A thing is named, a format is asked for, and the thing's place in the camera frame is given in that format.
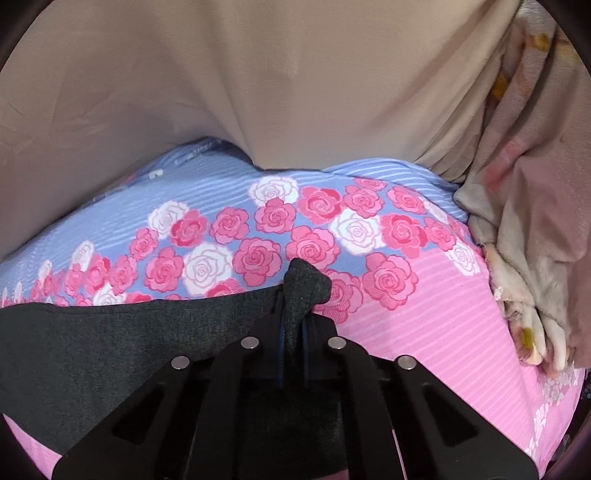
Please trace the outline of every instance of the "blue striped fabric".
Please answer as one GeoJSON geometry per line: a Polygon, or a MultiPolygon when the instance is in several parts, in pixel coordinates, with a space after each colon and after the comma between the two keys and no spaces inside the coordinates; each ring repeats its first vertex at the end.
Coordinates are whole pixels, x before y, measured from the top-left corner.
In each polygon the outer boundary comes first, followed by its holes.
{"type": "MultiPolygon", "coordinates": [[[[146,227],[156,207],[170,200],[198,207],[210,223],[227,206],[250,210],[253,215],[256,206],[249,187],[269,175],[278,173],[260,171],[238,147],[218,139],[206,138],[177,147],[138,170],[119,187],[54,223],[7,258],[0,264],[0,292],[6,288],[11,297],[15,285],[21,283],[26,296],[38,278],[42,262],[51,259],[54,272],[67,271],[73,262],[72,252],[88,239],[92,239],[95,251],[113,260],[129,254],[129,243],[138,229],[146,227]]],[[[456,185],[399,160],[370,158],[324,171],[290,170],[280,175],[295,180],[299,188],[339,191],[351,184],[351,177],[383,180],[410,187],[458,221],[467,220],[466,212],[453,201],[456,185]]]]}

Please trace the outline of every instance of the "beige curtain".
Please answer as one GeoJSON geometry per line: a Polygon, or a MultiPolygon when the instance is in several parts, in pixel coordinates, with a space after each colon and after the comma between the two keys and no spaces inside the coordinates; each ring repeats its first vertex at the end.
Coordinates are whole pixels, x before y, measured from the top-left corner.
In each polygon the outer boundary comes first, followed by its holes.
{"type": "Polygon", "coordinates": [[[519,0],[56,0],[0,73],[0,258],[215,135],[263,168],[462,179],[519,0]]]}

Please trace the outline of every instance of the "white rose pattern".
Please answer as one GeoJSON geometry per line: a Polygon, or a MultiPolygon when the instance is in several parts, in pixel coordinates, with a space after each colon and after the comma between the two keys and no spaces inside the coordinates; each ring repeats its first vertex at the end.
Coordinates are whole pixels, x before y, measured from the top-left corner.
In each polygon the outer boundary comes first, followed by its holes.
{"type": "Polygon", "coordinates": [[[248,196],[259,207],[274,198],[280,198],[284,203],[294,203],[298,198],[298,186],[289,177],[270,175],[253,183],[248,189],[248,196]]]}
{"type": "Polygon", "coordinates": [[[532,460],[537,460],[538,447],[540,446],[540,439],[546,426],[546,418],[548,416],[549,405],[544,403],[538,410],[535,411],[534,416],[534,434],[530,439],[530,444],[525,449],[525,452],[532,460]]]}
{"type": "Polygon", "coordinates": [[[451,250],[444,253],[465,277],[473,277],[480,273],[480,267],[476,261],[474,250],[460,239],[456,240],[456,244],[451,250]]]}
{"type": "Polygon", "coordinates": [[[158,232],[160,239],[166,238],[173,225],[188,211],[189,207],[184,203],[169,200],[148,215],[148,226],[158,232]]]}
{"type": "Polygon", "coordinates": [[[51,272],[52,268],[53,268],[53,265],[51,264],[51,261],[49,261],[49,260],[45,260],[41,264],[41,266],[39,267],[39,272],[37,273],[37,277],[39,278],[39,280],[41,280],[41,282],[43,282],[43,280],[45,280],[47,278],[47,276],[51,272]]]}
{"type": "Polygon", "coordinates": [[[83,241],[74,253],[72,253],[72,263],[70,266],[79,264],[80,270],[85,272],[88,270],[88,265],[90,265],[90,260],[92,259],[92,255],[95,253],[95,245],[90,240],[83,241]]]}
{"type": "Polygon", "coordinates": [[[92,304],[95,307],[100,307],[103,305],[121,305],[125,302],[126,297],[126,293],[115,295],[115,293],[113,293],[113,287],[109,282],[107,282],[103,288],[96,292],[95,296],[92,297],[92,304]]]}
{"type": "Polygon", "coordinates": [[[423,198],[423,205],[425,206],[425,209],[429,213],[431,213],[431,215],[433,215],[437,220],[449,224],[449,221],[447,220],[447,214],[443,210],[441,210],[437,205],[429,202],[429,200],[425,198],[423,198]]]}
{"type": "Polygon", "coordinates": [[[385,247],[378,216],[363,218],[347,208],[330,223],[329,229],[353,255],[363,255],[375,248],[385,247]]]}
{"type": "Polygon", "coordinates": [[[22,282],[17,282],[14,287],[14,303],[20,303],[22,300],[22,282]]]}
{"type": "Polygon", "coordinates": [[[232,276],[232,253],[226,247],[203,243],[185,255],[183,281],[193,297],[232,276]]]}
{"type": "Polygon", "coordinates": [[[580,369],[570,367],[563,371],[558,378],[548,378],[542,388],[546,402],[550,406],[560,405],[564,398],[563,389],[566,387],[568,390],[569,387],[576,387],[579,384],[580,374],[580,369]]]}

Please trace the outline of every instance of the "bedding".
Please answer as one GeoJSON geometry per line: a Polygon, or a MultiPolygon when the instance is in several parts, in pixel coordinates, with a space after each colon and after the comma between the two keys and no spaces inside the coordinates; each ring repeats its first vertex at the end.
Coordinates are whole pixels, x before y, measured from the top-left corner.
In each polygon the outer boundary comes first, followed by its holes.
{"type": "Polygon", "coordinates": [[[486,245],[518,350],[551,375],[569,360],[591,367],[590,111],[585,65],[550,14],[524,1],[456,200],[486,245]]]}
{"type": "MultiPolygon", "coordinates": [[[[456,190],[387,158],[261,172],[208,138],[163,155],[7,258],[1,307],[227,295],[276,285],[289,260],[303,258],[332,279],[317,309],[340,335],[383,358],[414,355],[543,473],[583,371],[551,379],[520,364],[456,190]]],[[[8,421],[50,477],[65,452],[8,421]]]]}

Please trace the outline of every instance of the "folded blanket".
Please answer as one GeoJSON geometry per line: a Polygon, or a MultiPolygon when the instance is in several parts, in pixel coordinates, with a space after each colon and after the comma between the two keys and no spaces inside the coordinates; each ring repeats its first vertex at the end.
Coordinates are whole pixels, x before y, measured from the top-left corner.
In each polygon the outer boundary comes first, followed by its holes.
{"type": "Polygon", "coordinates": [[[549,373],[569,356],[591,367],[591,78],[533,0],[512,26],[485,118],[455,200],[472,214],[518,352],[549,373]]]}

